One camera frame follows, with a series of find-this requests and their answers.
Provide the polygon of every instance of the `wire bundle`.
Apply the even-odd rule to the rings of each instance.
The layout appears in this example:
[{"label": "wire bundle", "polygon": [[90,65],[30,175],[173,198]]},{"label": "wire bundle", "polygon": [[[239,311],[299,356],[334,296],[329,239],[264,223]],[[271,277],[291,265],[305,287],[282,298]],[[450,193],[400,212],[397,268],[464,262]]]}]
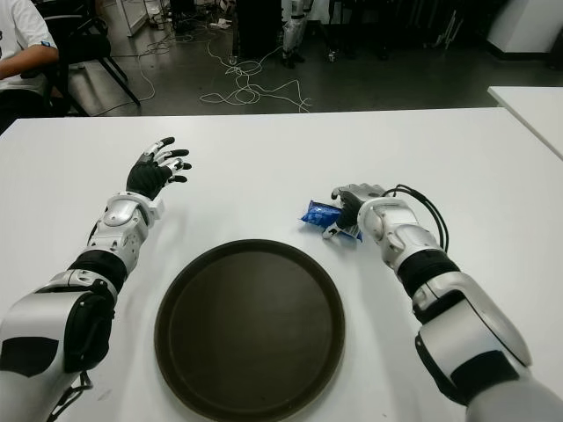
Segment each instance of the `wire bundle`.
[{"label": "wire bundle", "polygon": [[448,227],[446,226],[446,222],[443,220],[440,211],[438,208],[430,201],[426,196],[420,193],[417,190],[412,189],[407,185],[397,185],[388,191],[385,191],[382,196],[387,196],[388,194],[392,193],[393,197],[397,196],[397,192],[406,193],[409,196],[415,198],[418,202],[420,202],[426,209],[430,212],[434,221],[436,222],[436,226],[438,227],[438,234],[440,236],[440,247],[444,249],[445,252],[448,252],[450,247],[450,233],[448,232]]},{"label": "wire bundle", "polygon": [[[210,104],[221,104],[227,103],[231,106],[246,106],[250,104],[256,104],[260,101],[262,97],[270,97],[270,98],[278,98],[288,101],[289,103],[298,107],[299,112],[309,112],[308,107],[311,107],[311,99],[305,98],[303,99],[301,94],[301,84],[297,79],[287,82],[277,88],[272,90],[268,90],[263,88],[258,84],[251,84],[250,78],[252,76],[258,75],[264,68],[262,67],[262,63],[270,56],[279,51],[282,47],[279,46],[271,53],[268,53],[259,62],[254,60],[249,60],[246,62],[241,62],[236,66],[230,66],[229,64],[225,63],[221,57],[218,55],[214,55],[211,53],[209,49],[208,43],[208,53],[211,57],[216,58],[224,67],[227,68],[225,71],[225,75],[235,75],[235,83],[237,84],[237,89],[234,90],[231,94],[224,97],[223,95],[212,92],[210,94],[205,94],[200,97],[200,100],[204,103]],[[249,69],[244,70],[243,67],[251,66]],[[274,95],[277,91],[280,91],[292,84],[297,86],[297,96],[298,100],[294,100],[292,98],[283,97],[280,95]]]}]

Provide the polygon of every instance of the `snack package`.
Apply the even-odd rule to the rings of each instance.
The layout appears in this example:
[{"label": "snack package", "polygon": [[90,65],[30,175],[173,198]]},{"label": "snack package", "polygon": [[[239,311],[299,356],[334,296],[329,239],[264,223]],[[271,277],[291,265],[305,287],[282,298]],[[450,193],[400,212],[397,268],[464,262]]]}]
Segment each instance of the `snack package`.
[{"label": "snack package", "polygon": [[[309,224],[314,224],[315,226],[322,227],[326,229],[328,226],[336,222],[340,213],[341,208],[333,207],[332,205],[326,205],[321,202],[311,201],[309,202],[309,209],[307,214],[301,217],[302,222],[308,222]],[[353,237],[354,239],[362,240],[362,233],[358,226],[349,227],[342,230],[340,233],[346,236]]]}]

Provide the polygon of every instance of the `tabletop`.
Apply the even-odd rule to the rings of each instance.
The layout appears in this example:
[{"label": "tabletop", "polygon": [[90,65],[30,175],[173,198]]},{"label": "tabletop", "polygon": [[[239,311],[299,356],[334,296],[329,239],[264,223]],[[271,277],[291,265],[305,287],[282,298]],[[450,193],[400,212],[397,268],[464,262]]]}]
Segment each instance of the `tabletop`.
[{"label": "tabletop", "polygon": [[488,91],[563,160],[563,88],[491,86]]},{"label": "tabletop", "polygon": [[[333,381],[291,420],[461,421],[415,352],[418,323],[376,244],[325,241],[299,221],[335,186],[410,185],[440,209],[450,257],[527,339],[536,377],[563,396],[563,179],[560,160],[503,108],[308,115],[19,120],[0,137],[0,315],[66,269],[138,155],[175,136],[191,150],[185,185],[121,291],[93,391],[61,421],[203,422],[168,390],[153,346],[157,307],[190,261],[265,238],[321,264],[339,289],[345,352]],[[425,208],[407,200],[435,232]]]}]

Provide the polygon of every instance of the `chair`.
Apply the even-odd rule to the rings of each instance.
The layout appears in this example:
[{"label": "chair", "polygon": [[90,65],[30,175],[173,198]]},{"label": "chair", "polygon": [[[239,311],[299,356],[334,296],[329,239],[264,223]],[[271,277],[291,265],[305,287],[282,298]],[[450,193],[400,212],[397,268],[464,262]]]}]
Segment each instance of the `chair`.
[{"label": "chair", "polygon": [[126,84],[127,75],[110,56],[112,48],[106,37],[106,25],[96,15],[95,0],[52,0],[37,3],[36,7],[59,48],[58,66],[44,70],[44,74],[80,115],[88,116],[88,113],[68,90],[69,65],[80,62],[98,61],[129,97],[141,104]]}]

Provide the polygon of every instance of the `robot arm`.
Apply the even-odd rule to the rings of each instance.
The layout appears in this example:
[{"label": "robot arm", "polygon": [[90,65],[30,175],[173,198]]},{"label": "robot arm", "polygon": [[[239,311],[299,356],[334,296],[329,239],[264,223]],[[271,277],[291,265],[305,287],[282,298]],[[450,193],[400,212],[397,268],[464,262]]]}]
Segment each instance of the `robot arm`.
[{"label": "robot arm", "polygon": [[521,334],[469,275],[460,272],[407,204],[381,186],[333,191],[343,212],[329,238],[356,223],[381,247],[421,322],[415,347],[438,389],[467,406],[470,422],[555,422],[563,402],[536,382]]},{"label": "robot arm", "polygon": [[[0,420],[53,421],[86,389],[86,374],[106,356],[113,308],[139,251],[164,211],[157,198],[191,168],[187,150],[164,151],[166,138],[144,151],[126,191],[107,202],[87,247],[63,273],[12,306],[0,325]],[[72,387],[77,378],[80,385]]]}]

